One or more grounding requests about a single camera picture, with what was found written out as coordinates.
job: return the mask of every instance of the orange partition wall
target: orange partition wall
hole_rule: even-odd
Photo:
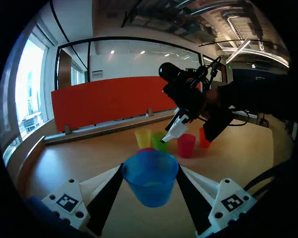
[[[106,121],[176,108],[162,92],[167,84],[159,76],[106,79],[62,88],[52,92],[58,131],[65,125],[77,129]]]

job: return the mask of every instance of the ceiling light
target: ceiling light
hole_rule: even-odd
[[[170,52],[159,52],[159,51],[152,51],[152,53],[161,53],[161,54],[174,54],[174,53],[170,53]]]
[[[223,48],[222,50],[223,51],[236,51],[236,48],[228,47],[228,48]],[[275,60],[275,61],[281,63],[282,65],[286,66],[287,68],[289,68],[288,62],[284,58],[282,58],[280,56],[277,56],[277,55],[267,53],[267,52],[263,52],[263,51],[258,51],[258,50],[251,50],[251,49],[243,49],[241,52],[256,54],[256,55],[259,55],[259,56],[264,56],[264,57],[267,57],[269,59]]]
[[[213,62],[213,60],[210,60],[210,59],[208,59],[208,58],[206,58],[206,57],[203,57],[203,59],[204,59],[204,60],[207,60],[207,61],[210,61],[210,62]]]
[[[240,53],[250,42],[251,40],[249,38],[246,38],[244,42],[236,49],[236,51],[234,51],[233,54],[231,54],[231,56],[226,60],[226,64],[228,64],[232,59],[234,59],[235,56],[237,56],[238,53]]]
[[[223,49],[223,47],[219,44],[219,43],[216,43],[221,49]]]

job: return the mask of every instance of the glass wall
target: glass wall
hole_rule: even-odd
[[[91,43],[90,79],[159,76],[164,62],[183,70],[200,66],[198,54],[181,48],[139,40],[104,40]]]

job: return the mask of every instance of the blue object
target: blue object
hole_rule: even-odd
[[[122,176],[143,205],[160,207],[170,198],[178,170],[179,164],[172,155],[150,151],[127,159]]]

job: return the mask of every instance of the black metal frame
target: black metal frame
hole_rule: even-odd
[[[204,54],[202,54],[202,57],[204,58],[204,57],[207,57],[207,58],[209,58],[209,59],[211,59],[211,60],[213,60],[214,61],[214,59],[212,59],[211,57],[209,57],[209,56],[206,56],[206,55],[204,55]],[[222,71],[222,69],[219,69],[220,71],[221,71],[221,73],[222,73],[222,82],[223,82],[223,71]]]
[[[77,40],[77,41],[73,41],[73,42],[69,42],[66,43],[64,45],[61,45],[57,48],[57,52],[56,52],[56,61],[55,61],[55,70],[54,70],[54,89],[58,90],[58,84],[57,84],[57,62],[58,62],[58,58],[60,55],[60,50],[66,47],[72,47],[73,45],[76,44],[83,44],[83,43],[88,43],[88,53],[87,53],[87,82],[90,82],[90,68],[89,68],[89,56],[90,56],[90,49],[91,49],[91,42],[95,42],[95,41],[102,41],[102,40],[139,40],[139,41],[147,41],[147,42],[153,42],[153,43],[158,43],[158,44],[165,44],[168,46],[172,46],[172,47],[176,47],[176,48],[180,48],[183,50],[187,50],[190,51],[192,53],[195,53],[198,55],[199,58],[199,63],[200,65],[202,65],[202,57],[201,57],[201,53],[197,52],[195,50],[191,50],[189,48],[183,47],[183,46],[179,46],[173,43],[169,43],[169,42],[165,42],[165,41],[161,41],[161,40],[154,40],[154,39],[148,39],[148,38],[142,38],[142,37],[131,37],[131,36],[106,36],[106,37],[94,37],[94,38],[88,38],[88,39],[83,39],[83,40]]]
[[[136,2],[136,4],[132,7],[132,9],[130,10],[130,12],[127,14],[127,12],[125,12],[125,17],[124,20],[122,22],[121,28],[123,28],[125,26],[125,24],[127,23],[128,19],[130,18],[130,22],[132,21],[131,17],[132,14],[134,13],[134,11],[137,9],[138,5],[142,2],[142,0],[138,0],[138,2]]]

